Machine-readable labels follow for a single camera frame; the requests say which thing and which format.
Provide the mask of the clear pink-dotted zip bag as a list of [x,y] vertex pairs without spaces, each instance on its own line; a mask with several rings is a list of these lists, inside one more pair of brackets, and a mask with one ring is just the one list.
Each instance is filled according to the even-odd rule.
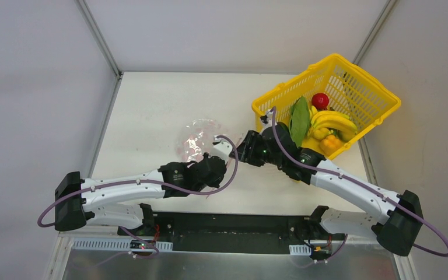
[[243,136],[240,134],[229,134],[229,130],[224,128],[220,123],[211,119],[196,119],[184,126],[176,141],[176,153],[183,162],[184,181],[176,183],[175,185],[185,189],[186,191],[179,191],[173,189],[166,190],[166,196],[172,197],[186,197],[189,195],[189,175],[187,170],[189,165],[194,162],[199,162],[203,158],[204,152],[210,152],[213,147],[214,137],[216,135],[227,136],[231,140],[233,152],[229,155],[229,160],[226,162],[227,171],[224,175],[219,188],[204,187],[201,191],[192,191],[198,195],[211,195],[221,192],[228,188],[235,180],[237,174],[237,160],[235,159],[235,149],[237,148]]

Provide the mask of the green leaf vegetable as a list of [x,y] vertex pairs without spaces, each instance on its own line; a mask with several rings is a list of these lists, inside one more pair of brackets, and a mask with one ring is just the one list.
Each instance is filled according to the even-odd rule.
[[289,132],[292,141],[297,147],[301,147],[303,140],[310,128],[309,105],[304,96],[298,98],[290,108]]

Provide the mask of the yellow banana bunch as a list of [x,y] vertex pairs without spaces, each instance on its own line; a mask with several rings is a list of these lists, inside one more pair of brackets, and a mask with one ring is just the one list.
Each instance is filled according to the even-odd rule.
[[332,110],[318,110],[315,106],[310,108],[310,128],[306,138],[323,140],[329,135],[343,134],[343,141],[350,141],[358,134],[358,128],[350,117],[344,113]]

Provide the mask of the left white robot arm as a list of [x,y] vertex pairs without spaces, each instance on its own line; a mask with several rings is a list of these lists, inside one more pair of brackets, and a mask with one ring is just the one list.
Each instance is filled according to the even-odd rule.
[[205,187],[220,187],[228,160],[204,153],[199,162],[170,162],[147,173],[107,181],[70,172],[55,189],[53,227],[64,232],[86,225],[112,225],[147,236],[155,227],[151,208],[125,206],[125,202],[204,195]]

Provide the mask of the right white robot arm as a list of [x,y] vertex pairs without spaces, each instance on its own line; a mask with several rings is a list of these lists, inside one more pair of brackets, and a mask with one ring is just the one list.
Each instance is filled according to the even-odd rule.
[[318,206],[307,224],[313,238],[322,239],[329,233],[358,235],[375,239],[398,256],[408,256],[415,246],[422,222],[411,214],[423,216],[415,193],[406,190],[398,194],[373,184],[361,187],[324,155],[298,148],[284,123],[262,133],[249,130],[237,152],[240,162],[257,167],[275,165],[289,178],[322,188],[360,208],[360,212],[343,212]]

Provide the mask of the orange bell pepper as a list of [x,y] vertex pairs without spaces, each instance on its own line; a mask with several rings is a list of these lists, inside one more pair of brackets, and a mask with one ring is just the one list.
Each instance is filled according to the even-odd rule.
[[319,143],[319,148],[325,156],[331,156],[334,152],[343,147],[344,143],[334,135],[328,135]]

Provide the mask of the red tomato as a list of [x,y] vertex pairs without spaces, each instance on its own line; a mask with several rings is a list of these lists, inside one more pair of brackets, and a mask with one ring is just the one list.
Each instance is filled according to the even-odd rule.
[[329,97],[325,93],[316,93],[311,98],[312,105],[318,110],[328,109],[329,102]]

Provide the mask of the yellow plastic basket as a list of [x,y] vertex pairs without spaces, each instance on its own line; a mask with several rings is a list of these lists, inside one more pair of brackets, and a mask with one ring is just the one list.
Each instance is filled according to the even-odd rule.
[[336,116],[346,115],[357,127],[355,135],[338,136],[342,145],[326,153],[328,159],[347,151],[401,106],[401,100],[371,74],[343,56],[331,54],[252,101],[257,130],[262,129],[260,118],[272,107],[278,110],[277,120],[288,125],[296,101],[304,97],[311,103],[318,93],[327,95],[327,109]]

